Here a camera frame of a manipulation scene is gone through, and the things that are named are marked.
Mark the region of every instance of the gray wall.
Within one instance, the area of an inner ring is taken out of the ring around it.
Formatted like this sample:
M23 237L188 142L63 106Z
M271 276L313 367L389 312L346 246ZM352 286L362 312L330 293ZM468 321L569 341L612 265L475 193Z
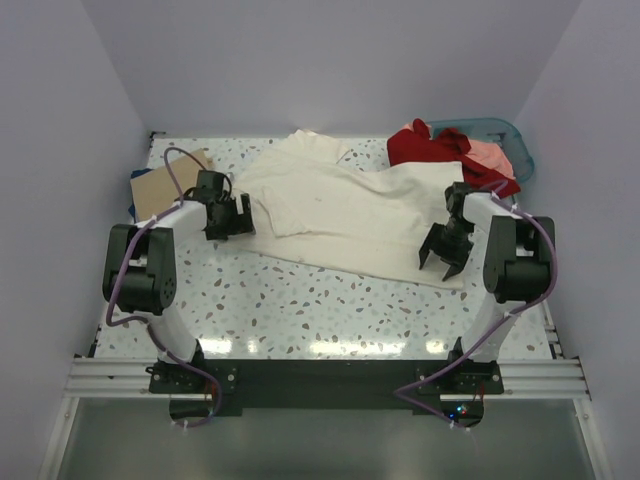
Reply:
M34 478L144 129L78 0L0 2L0 477Z
M558 225L554 318L620 479L640 469L639 20L637 0L583 0L517 120L538 162L524 200Z
M579 0L83 0L145 124L391 133L513 120Z

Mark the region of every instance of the plastic bin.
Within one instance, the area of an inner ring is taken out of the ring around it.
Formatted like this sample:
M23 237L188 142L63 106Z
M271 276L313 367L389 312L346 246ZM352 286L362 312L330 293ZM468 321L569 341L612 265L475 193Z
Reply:
M516 127L499 118L468 118L463 120L428 121L433 128L433 137L445 128L457 128L467 137L483 142L497 143L513 166L513 174L518 183L524 183L535 168L533 158L522 141L522 135Z

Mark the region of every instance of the red cloth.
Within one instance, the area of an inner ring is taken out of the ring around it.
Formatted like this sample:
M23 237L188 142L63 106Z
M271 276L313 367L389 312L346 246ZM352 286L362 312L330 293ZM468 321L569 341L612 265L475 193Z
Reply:
M471 150L466 135L455 128L440 132L435 140L431 139L429 127L419 118L413 121L413 131L405 128L387 140L389 163L393 167L405 162L461 162L464 181L473 188L485 185L499 185L506 181L498 194L501 198L520 191L520 186L500 172L474 162L465 154Z

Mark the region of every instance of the purple cable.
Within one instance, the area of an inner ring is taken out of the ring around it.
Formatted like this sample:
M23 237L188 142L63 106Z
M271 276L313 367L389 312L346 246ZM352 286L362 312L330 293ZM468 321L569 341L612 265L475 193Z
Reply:
M115 281L115 283L113 285L113 290L111 291L111 297L109 298L109 304L107 305L107 314L106 314L106 318L105 318L105 323L109 327L117 327L118 325L124 325L125 323L129 323L129 322L132 322L132 321L142 322L143 324L145 324L147 326L147 332L149 333L149 336L151 337L151 341L154 343L156 348L158 348L158 350L160 350L161 352L164 352L171 360L173 360L175 363L180 365L182 368L190 370L190 371L192 371L192 372L204 377L205 379L207 379L208 381L210 381L212 384L214 384L216 386L216 392L217 392L216 404L215 404L213 410L211 411L211 413L209 414L209 416L205 417L205 418L202 418L202 419L200 419L200 420L198 420L198 421L196 421L196 422L194 422L192 424L189 424L186 421L185 421L185 423L182 424L184 427L193 428L193 427L198 427L200 425L204 425L205 423L208 423L211 420L211 418L213 418L218 413L218 410L220 410L220 406L222 405L222 387L220 386L220 382L218 382L218 380L214 376L209 375L207 372L205 372L203 370L200 370L199 368L196 368L196 367L194 367L192 365L189 365L188 363L186 363L182 359L176 357L169 350L167 350L167 348L155 336L155 334L154 334L154 332L153 332L153 330L151 328L151 325L149 324L149 321L146 318L144 318L144 317L142 317L140 315L130 315L130 316L126 317L126 318L123 318L122 320L117 320L115 322L113 321L113 311L116 308L116 303L118 301L118 296L120 295L120 289L122 288L122 283L124 282L124 276L127 273L127 269L129 267L129 262L131 261L131 257L133 256L133 252L134 252L134 250L136 248L136 245L138 244L138 241L140 240L142 235L144 235L145 232L147 230L149 230L157 222L159 222L160 220L162 220L166 216L172 214L173 212L176 212L176 211L180 210L180 207L182 207L182 205L184 203L184 193L183 193L182 189L180 188L180 184L178 183L178 180L177 180L176 176L174 175L173 171L171 170L171 166L169 165L169 161L168 161L168 158L167 158L167 154L170 151L177 151L179 153L183 153L183 154L191 157L198 165L200 165L200 167L202 167L203 170L206 170L204 165L202 165L202 163L200 163L200 161L196 157L191 155L186 150L182 150L181 148L178 148L178 147L169 147L164 151L164 163L165 163L165 165L167 167L167 171L169 172L169 175L171 176L171 179L173 180L173 183L174 183L176 189L178 190L180 204L179 205L173 205L169 209L167 209L164 212L158 214L155 217L155 219L152 218L151 220L149 220L147 223L145 223L142 226L142 228L138 229L138 231L135 233L135 235L133 236L133 238L129 242L129 246L127 247L127 250L125 251L125 254L124 254L124 258L122 259L122 264L120 265L120 270L118 270L118 275L116 276L116 281Z
M447 365L443 369L437 371L436 373L428 376L424 380L420 380L420 381L417 381L417 382L410 383L409 385L405 385L404 387L400 387L396 391L393 392L394 395L396 397L400 398L401 400L404 400L406 402L411 403L412 405L415 405L415 406L420 407L420 408L422 408L424 410L427 410L430 413L432 413L433 415L445 420L446 422L450 423L452 426L455 426L455 427L458 427L458 428L465 428L465 427L464 427L464 425L461 425L458 422L452 421L450 418L448 418L442 412L436 410L435 408L431 407L430 405L427 405L426 403L423 403L423 402L421 402L419 400L416 400L415 398L409 397L408 395L406 395L406 393L408 393L408 392L410 392L412 390L415 390L417 388L423 387L425 385L428 385L429 383L433 382L437 378L440 378L442 375L445 375L446 373L450 372L451 370L456 368L458 365L460 365L462 362L467 360L473 354L473 352L475 352L478 348L480 348L480 346L484 342L486 342L489 339L489 337L491 337L491 335L493 335L495 333L496 330L498 330L502 325L504 325L509 320L509 318L511 318L511 317L513 317L515 315L519 315L522 312L524 312L525 310L528 310L528 309L530 309L530 308L532 308L532 307L544 302L549 297L549 295L551 295L551 292L555 288L556 282L558 280L558 258L557 258L557 255L556 255L556 250L555 250L555 247L553 245L553 242L551 241L551 238L549 237L549 234L542 227L542 225L540 225L528 213L523 212L522 210L516 208L515 206L514 207L510 207L505 202L500 200L498 198L498 196L495 195L494 193L491 194L491 200L494 203L496 203L497 205L500 205L505 210L508 210L508 211L510 211L510 212L512 212L512 213L514 213L516 215L519 215L520 217L524 218L529 223L531 223L531 225L533 225L533 227L536 230L538 230L538 232L540 233L540 235L544 239L545 243L547 244L549 250L551 251L551 281L549 282L549 287L547 288L547 290L540 297L538 297L537 299L535 299L534 301L532 301L530 303L527 303L527 304L522 305L520 307L516 307L513 310L511 310L510 312L508 312L504 317L502 317L502 319L500 319L498 322L496 322L467 352L465 352L464 355L462 355L456 361L450 363L449 365Z

